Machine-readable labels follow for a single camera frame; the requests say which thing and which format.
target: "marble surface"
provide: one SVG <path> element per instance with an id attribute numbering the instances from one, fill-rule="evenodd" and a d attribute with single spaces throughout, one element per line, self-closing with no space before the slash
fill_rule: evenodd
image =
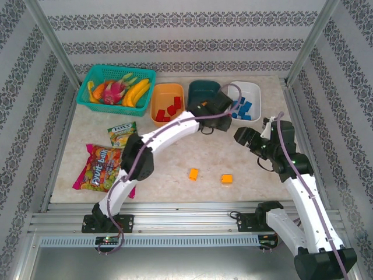
<path id="1" fill-rule="evenodd" d="M 184 88 L 187 99 L 188 86 L 196 77 L 158 78 L 156 83 L 175 82 Z M 285 112 L 290 120 L 285 99 L 276 76 L 199 77 L 215 80 L 221 85 L 233 81 L 257 84 L 262 94 L 262 118 L 251 125 L 262 131 L 262 119 Z M 52 203 L 94 203 L 101 200 L 103 192 L 74 190 L 73 183 L 85 166 L 89 154 L 86 144 L 110 146 L 107 128 L 136 121 L 139 134 L 156 129 L 150 118 L 150 107 L 144 117 L 98 113 L 77 105 L 68 141 L 59 168 Z M 226 202 L 290 200 L 285 185 L 276 173 L 262 170 L 256 156 L 249 149 L 237 144 L 233 138 L 238 127 L 232 125 L 228 132 L 215 131 L 212 135 L 200 132 L 189 135 L 158 155 L 155 171 L 136 188 L 136 197 L 126 202 Z M 271 168 L 269 162 L 262 164 Z M 191 168 L 199 169 L 198 179 L 191 181 Z M 222 174 L 232 174 L 232 185 L 222 185 Z"/>

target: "teal basket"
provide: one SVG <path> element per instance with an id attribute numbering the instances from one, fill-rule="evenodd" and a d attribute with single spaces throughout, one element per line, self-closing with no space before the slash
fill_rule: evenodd
<path id="1" fill-rule="evenodd" d="M 147 93 L 145 93 L 137 102 L 136 108 L 89 102 L 89 92 L 87 87 L 88 81 L 93 81 L 94 86 L 96 87 L 104 81 L 120 80 L 128 73 L 133 73 L 131 78 L 138 77 L 133 85 L 137 84 L 142 79 L 149 79 L 149 81 L 152 83 Z M 84 82 L 79 89 L 78 96 L 76 97 L 76 102 L 87 106 L 92 111 L 142 117 L 145 114 L 145 110 L 149 105 L 150 99 L 152 98 L 155 83 L 156 73 L 153 70 L 109 65 L 95 65 L 90 69 L 86 78 L 84 79 Z"/>

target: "white bowl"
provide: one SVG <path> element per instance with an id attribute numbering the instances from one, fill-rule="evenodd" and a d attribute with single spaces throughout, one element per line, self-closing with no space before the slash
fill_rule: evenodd
<path id="1" fill-rule="evenodd" d="M 249 82 L 235 81 L 232 83 L 240 87 L 242 91 L 242 97 L 245 98 L 245 102 L 249 101 L 252 103 L 251 108 L 248 112 L 248 114 L 251 116 L 251 121 L 238 120 L 236 118 L 232 118 L 232 124 L 250 125 L 252 123 L 255 123 L 261 118 L 262 115 L 262 97 L 260 87 L 254 83 Z M 228 96 L 233 100 L 238 100 L 238 89 L 234 86 L 229 86 Z"/>

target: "patterned wallpaper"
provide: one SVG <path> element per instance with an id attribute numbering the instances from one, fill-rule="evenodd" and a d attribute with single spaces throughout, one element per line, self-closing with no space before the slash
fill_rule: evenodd
<path id="1" fill-rule="evenodd" d="M 38 212 L 75 90 L 22 0 L 0 1 L 0 279 Z"/>
<path id="2" fill-rule="evenodd" d="M 323 184 L 373 279 L 373 3 L 340 1 L 293 84 Z"/>
<path id="3" fill-rule="evenodd" d="M 81 79 L 94 64 L 284 78 L 325 0 L 39 3 Z"/>

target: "fruit candy bag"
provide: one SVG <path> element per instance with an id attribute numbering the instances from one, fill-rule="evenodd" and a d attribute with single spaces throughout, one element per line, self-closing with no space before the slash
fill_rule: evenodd
<path id="1" fill-rule="evenodd" d="M 111 145 L 113 147 L 124 148 L 127 144 L 128 137 L 133 133 L 137 133 L 136 122 L 128 122 L 109 128 L 107 132 L 109 133 Z"/>
<path id="2" fill-rule="evenodd" d="M 87 144 L 90 156 L 73 188 L 107 193 L 121 168 L 122 149 Z"/>

